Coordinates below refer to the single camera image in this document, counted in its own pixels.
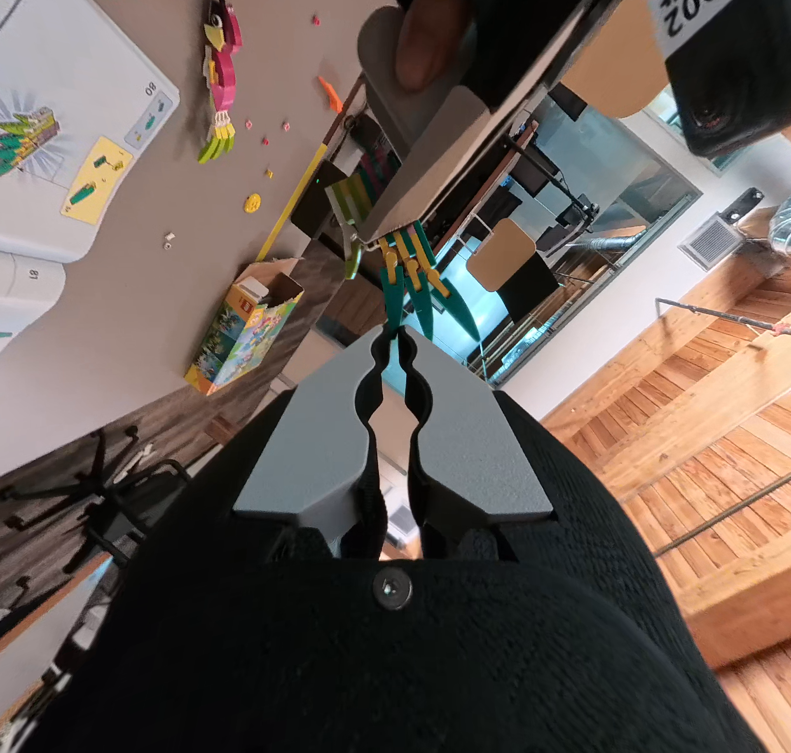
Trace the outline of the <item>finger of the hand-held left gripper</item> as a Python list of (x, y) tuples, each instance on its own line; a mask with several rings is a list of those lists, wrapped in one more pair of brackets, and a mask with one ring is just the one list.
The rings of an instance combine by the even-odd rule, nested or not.
[(453, 87), (358, 226), (361, 242), (372, 244), (429, 214), (487, 150), (493, 129), (489, 107), (469, 88)]

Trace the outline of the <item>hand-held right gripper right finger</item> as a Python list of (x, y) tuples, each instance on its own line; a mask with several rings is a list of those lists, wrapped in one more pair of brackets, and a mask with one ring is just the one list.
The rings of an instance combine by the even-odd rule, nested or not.
[(425, 556), (471, 530), (548, 520), (553, 506), (496, 393), (410, 326), (399, 330), (410, 437), (408, 493)]

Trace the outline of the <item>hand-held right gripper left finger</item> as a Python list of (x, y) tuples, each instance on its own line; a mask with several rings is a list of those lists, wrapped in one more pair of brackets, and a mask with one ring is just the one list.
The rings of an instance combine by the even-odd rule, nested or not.
[(342, 557), (379, 557), (387, 510), (370, 419), (386, 366), (379, 325), (298, 383), (233, 511), (319, 530)]

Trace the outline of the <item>multicoloured lego wing assembly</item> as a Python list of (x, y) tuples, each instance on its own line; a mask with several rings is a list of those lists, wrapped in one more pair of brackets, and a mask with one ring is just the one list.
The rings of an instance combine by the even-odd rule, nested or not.
[(480, 343), (475, 317), (454, 284), (441, 278), (438, 260), (420, 220), (376, 241), (361, 238), (359, 228), (372, 213), (374, 204), (400, 165), (389, 144), (377, 142), (372, 149), (364, 151), (355, 174), (331, 184), (324, 191), (342, 234), (345, 278), (356, 277), (363, 253), (379, 249), (384, 262), (380, 280), (391, 333), (402, 325), (404, 298), (408, 296), (428, 340), (433, 340), (433, 303), (437, 302), (474, 342)]

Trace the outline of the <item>colourful cardboard lego box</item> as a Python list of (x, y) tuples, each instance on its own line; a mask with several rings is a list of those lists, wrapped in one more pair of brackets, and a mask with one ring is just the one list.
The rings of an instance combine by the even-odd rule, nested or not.
[(252, 263), (234, 280), (184, 380), (203, 396), (260, 366), (304, 294), (292, 272), (301, 258)]

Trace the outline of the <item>pink lego bird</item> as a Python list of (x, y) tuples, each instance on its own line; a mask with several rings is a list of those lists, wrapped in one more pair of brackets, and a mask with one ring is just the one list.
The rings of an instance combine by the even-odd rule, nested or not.
[(234, 56), (243, 47), (240, 24), (228, 0), (212, 0), (203, 24), (206, 39), (203, 77), (210, 95), (212, 117), (197, 161), (206, 164), (229, 153), (235, 144), (236, 130), (231, 110), (236, 98)]

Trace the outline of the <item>lego instruction booklet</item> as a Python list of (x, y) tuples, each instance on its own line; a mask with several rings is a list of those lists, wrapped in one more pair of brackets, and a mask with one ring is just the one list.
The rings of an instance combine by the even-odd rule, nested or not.
[(1, 0), (1, 349), (48, 312), (178, 88), (94, 0)]

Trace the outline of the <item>person's left hand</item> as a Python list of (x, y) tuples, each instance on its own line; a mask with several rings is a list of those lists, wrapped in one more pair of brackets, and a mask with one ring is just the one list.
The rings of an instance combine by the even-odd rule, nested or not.
[(412, 0), (395, 49), (394, 72), (409, 94), (447, 72), (474, 18), (470, 0)]

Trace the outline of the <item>tan wooden chair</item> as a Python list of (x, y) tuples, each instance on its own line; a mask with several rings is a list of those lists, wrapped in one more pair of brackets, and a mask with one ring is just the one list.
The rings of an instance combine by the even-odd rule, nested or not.
[(648, 0), (623, 0), (561, 83), (605, 117), (644, 110), (669, 85)]
[(535, 253), (535, 240), (512, 218), (505, 217), (468, 258), (467, 272), (488, 293), (496, 293)]

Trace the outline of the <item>black box with green lights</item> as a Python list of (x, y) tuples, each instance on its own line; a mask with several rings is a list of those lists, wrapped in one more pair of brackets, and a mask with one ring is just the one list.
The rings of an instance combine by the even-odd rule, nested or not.
[(318, 238), (333, 213), (325, 190), (348, 178), (330, 160), (321, 160), (290, 214), (290, 223), (309, 239)]

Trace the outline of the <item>yellow tape strip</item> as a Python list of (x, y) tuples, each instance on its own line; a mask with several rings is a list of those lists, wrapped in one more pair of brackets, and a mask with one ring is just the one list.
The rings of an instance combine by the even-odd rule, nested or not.
[(308, 165), (308, 167), (306, 168), (304, 174), (302, 175), (302, 178), (301, 178), (299, 184), (297, 185), (296, 189), (293, 191), (293, 193), (290, 196), (289, 201), (286, 203), (286, 206), (284, 207), (280, 217), (276, 221), (275, 225), (273, 225), (273, 227), (272, 227), (271, 231), (269, 232), (266, 240), (262, 244), (262, 247), (260, 248), (259, 253), (257, 254), (257, 256), (255, 258), (256, 262), (262, 262), (266, 258), (267, 254), (271, 250), (273, 244), (275, 243), (275, 241), (279, 237), (279, 235), (280, 235), (280, 233), (282, 231), (282, 228), (285, 226), (286, 222), (290, 219), (290, 216), (291, 216), (293, 210), (295, 209), (296, 205), (302, 199), (302, 196), (303, 196), (304, 192), (306, 191), (306, 189), (308, 188), (308, 186), (311, 184), (311, 181), (314, 178), (314, 176), (316, 174), (316, 171), (317, 171), (319, 165), (321, 164), (321, 162), (322, 162), (327, 150), (328, 150), (327, 144), (325, 142), (322, 142), (319, 145), (319, 147), (316, 150), (316, 152), (314, 153), (314, 155), (312, 156), (311, 162)]

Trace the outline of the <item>black office chair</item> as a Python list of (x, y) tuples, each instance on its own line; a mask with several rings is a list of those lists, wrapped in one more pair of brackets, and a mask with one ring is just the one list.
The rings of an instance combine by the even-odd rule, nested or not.
[(75, 474), (73, 483), (45, 490), (18, 490), (12, 485), (2, 488), (2, 502), (58, 500), (34, 517), (7, 517), (4, 525), (17, 532), (36, 528), (62, 512), (81, 507), (76, 528), (81, 532), (82, 544), (62, 567), (62, 572), (70, 577), (97, 554), (109, 554), (118, 566), (125, 567), (130, 558), (116, 541), (126, 536), (136, 544), (142, 543), (174, 496), (192, 480), (184, 466), (173, 459), (160, 460), (143, 469), (124, 468), (124, 460), (131, 457), (141, 440), (136, 425), (124, 430), (126, 445), (110, 461), (106, 460), (105, 431), (98, 429), (90, 435), (97, 441), (94, 461), (87, 472)]

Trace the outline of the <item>grey wall air vent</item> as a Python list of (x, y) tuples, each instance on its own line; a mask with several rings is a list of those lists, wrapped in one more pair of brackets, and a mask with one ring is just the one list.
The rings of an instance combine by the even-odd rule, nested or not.
[(678, 249), (699, 269), (708, 273), (744, 242), (742, 232), (716, 213), (678, 244)]

